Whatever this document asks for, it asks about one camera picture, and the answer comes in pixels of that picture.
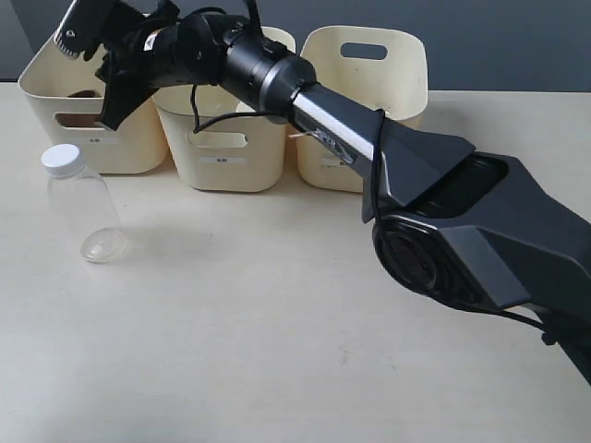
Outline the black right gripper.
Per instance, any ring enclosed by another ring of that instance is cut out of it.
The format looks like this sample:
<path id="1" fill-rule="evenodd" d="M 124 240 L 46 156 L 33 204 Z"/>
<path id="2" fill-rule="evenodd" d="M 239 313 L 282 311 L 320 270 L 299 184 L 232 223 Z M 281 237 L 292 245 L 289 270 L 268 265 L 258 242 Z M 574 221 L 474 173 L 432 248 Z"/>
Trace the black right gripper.
<path id="1" fill-rule="evenodd" d="M 158 89 L 222 82 L 231 17 L 191 13 L 175 22 L 146 19 L 112 42 L 96 77 L 107 83 L 100 124 L 117 130 Z"/>

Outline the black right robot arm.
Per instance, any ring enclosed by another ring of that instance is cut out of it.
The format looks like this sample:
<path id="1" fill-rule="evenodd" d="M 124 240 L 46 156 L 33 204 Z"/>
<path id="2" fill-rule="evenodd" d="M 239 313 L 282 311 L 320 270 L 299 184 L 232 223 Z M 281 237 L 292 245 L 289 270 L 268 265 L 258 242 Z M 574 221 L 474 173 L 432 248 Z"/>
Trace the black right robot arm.
<path id="1" fill-rule="evenodd" d="M 422 132 L 322 86 L 312 64 L 266 37 L 256 12 L 143 15 L 115 2 L 92 38 L 106 56 L 102 123 L 112 129 L 156 91 L 219 86 L 258 114 L 315 136 L 364 181 L 382 267 L 449 308 L 512 317 L 590 374 L 590 225 L 511 156 Z"/>

